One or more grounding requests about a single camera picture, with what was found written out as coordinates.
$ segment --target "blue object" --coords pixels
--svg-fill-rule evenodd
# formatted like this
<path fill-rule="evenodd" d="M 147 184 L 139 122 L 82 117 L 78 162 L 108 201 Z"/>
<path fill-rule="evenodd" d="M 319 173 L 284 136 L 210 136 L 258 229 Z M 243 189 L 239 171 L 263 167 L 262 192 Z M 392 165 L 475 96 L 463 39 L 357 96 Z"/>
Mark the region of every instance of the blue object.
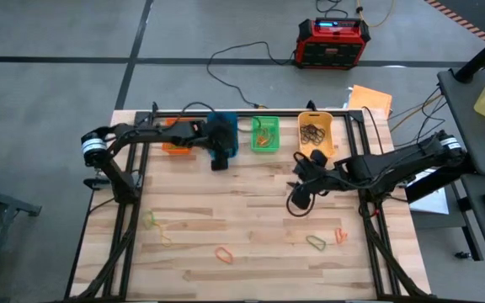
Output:
<path fill-rule="evenodd" d="M 207 115 L 207 121 L 222 120 L 227 121 L 232 126 L 233 135 L 235 136 L 235 146 L 226 150 L 229 157 L 235 157 L 239 149 L 239 138 L 238 138 L 238 118 L 235 113 L 210 113 Z M 213 159 L 216 159 L 214 151 L 209 151 L 209 154 Z"/>

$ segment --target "black floor stripe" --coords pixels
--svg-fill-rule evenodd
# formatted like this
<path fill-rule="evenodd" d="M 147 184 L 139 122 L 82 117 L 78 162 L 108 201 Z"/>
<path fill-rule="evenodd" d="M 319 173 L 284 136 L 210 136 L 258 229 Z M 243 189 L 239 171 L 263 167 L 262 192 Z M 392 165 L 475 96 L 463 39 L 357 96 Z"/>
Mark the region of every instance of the black floor stripe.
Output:
<path fill-rule="evenodd" d="M 125 64 L 129 58 L 123 57 L 53 57 L 53 56 L 0 56 L 0 62 L 12 63 L 94 63 Z"/>
<path fill-rule="evenodd" d="M 485 0 L 438 0 L 452 12 L 485 32 Z"/>
<path fill-rule="evenodd" d="M 126 65 L 125 75 L 123 76 L 123 81 L 121 82 L 121 87 L 117 95 L 117 101 L 115 102 L 115 110 L 123 109 L 125 107 L 126 95 L 128 94 L 128 89 L 131 86 L 132 74 L 134 73 L 134 67 L 136 66 L 137 57 L 140 53 L 141 43 L 143 42 L 143 35 L 145 34 L 145 29 L 147 27 L 147 19 L 149 18 L 149 13 L 152 9 L 152 3 L 153 0 L 147 0 L 145 3 L 145 7 L 143 8 L 140 24 L 138 25 L 138 30 L 134 39 L 134 45 L 132 46 L 131 50 L 131 58 Z"/>
<path fill-rule="evenodd" d="M 209 58 L 138 58 L 136 64 L 158 65 L 206 65 Z M 464 61 L 359 61 L 359 66 L 382 67 L 382 66 L 405 66 L 405 67 L 462 67 Z M 278 66 L 270 59 L 213 59 L 211 65 L 234 65 L 234 66 Z"/>

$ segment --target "wooden table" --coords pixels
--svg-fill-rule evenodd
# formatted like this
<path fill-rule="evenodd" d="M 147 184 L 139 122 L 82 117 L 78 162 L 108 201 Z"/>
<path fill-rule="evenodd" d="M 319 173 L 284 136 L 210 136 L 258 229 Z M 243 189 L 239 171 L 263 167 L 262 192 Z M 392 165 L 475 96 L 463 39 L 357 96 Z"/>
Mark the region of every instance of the wooden table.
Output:
<path fill-rule="evenodd" d="M 392 139 L 382 112 L 373 111 L 385 152 Z M 115 111 L 112 124 L 133 123 L 135 111 Z M 369 115 L 365 127 L 373 153 L 380 153 Z M 240 128 L 249 129 L 241 118 Z M 127 300 L 342 300 L 375 299 L 368 248 L 359 199 L 353 192 L 331 192 L 317 197 L 315 209 L 295 218 L 285 209 L 288 181 L 296 180 L 292 154 L 298 149 L 296 118 L 280 118 L 280 149 L 275 154 L 250 150 L 250 134 L 239 134 L 239 153 L 229 169 L 212 172 L 206 151 L 168 156 L 160 144 L 150 147 L 141 214 L 153 210 L 165 235 L 173 241 L 164 247 L 158 229 L 138 226 Z M 360 143 L 358 130 L 355 136 Z M 349 157 L 345 123 L 333 122 L 333 161 Z M 128 149 L 117 156 L 125 166 Z M 404 197 L 402 190 L 394 193 Z M 111 198 L 110 190 L 97 192 L 92 207 Z M 383 204 L 399 263 L 424 291 L 429 292 L 424 263 L 407 203 Z M 88 219 L 74 275 L 71 295 L 88 286 L 104 265 L 115 223 L 117 204 L 107 204 Z M 338 245 L 334 230 L 349 233 Z M 327 242 L 320 252 L 306 242 L 315 235 Z M 215 257 L 223 246 L 232 252 L 233 264 Z M 390 293 L 385 264 L 381 274 Z M 119 280 L 115 278 L 114 290 Z"/>

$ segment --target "concrete floor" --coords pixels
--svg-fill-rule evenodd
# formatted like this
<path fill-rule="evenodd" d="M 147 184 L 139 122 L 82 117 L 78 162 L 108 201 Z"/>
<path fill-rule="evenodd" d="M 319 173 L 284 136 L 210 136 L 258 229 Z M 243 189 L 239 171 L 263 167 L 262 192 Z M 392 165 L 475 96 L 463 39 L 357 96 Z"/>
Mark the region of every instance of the concrete floor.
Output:
<path fill-rule="evenodd" d="M 365 1 L 371 22 L 386 13 L 388 4 L 381 2 Z M 0 0 L 0 56 L 128 57 L 145 3 Z M 354 7 L 350 0 L 338 6 L 352 16 Z M 208 58 L 231 45 L 266 40 L 273 56 L 285 58 L 295 47 L 298 23 L 316 16 L 313 1 L 156 0 L 139 56 Z M 422 0 L 397 1 L 390 19 L 370 33 L 365 61 L 465 61 L 485 46 Z M 263 46 L 254 46 L 225 57 L 266 55 Z M 212 69 L 240 85 L 249 100 L 271 108 L 301 107 L 309 99 L 321 107 L 341 106 L 347 87 L 359 84 L 392 94 L 399 112 L 422 103 L 445 66 Z M 0 192 L 43 205 L 38 218 L 18 215 L 0 249 L 0 297 L 62 298 L 90 196 L 82 179 L 93 173 L 83 165 L 79 138 L 109 123 L 124 73 L 124 64 L 0 63 Z M 163 109 L 180 109 L 198 100 L 217 108 L 245 107 L 205 66 L 154 64 L 136 66 L 124 108 L 149 109 L 156 101 Z M 445 130 L 459 135 L 447 108 L 438 116 L 447 119 Z M 421 122 L 415 116 L 395 131 L 395 143 L 411 140 Z M 435 294 L 485 301 L 485 261 L 453 258 L 466 250 L 460 229 L 420 231 L 418 239 Z"/>

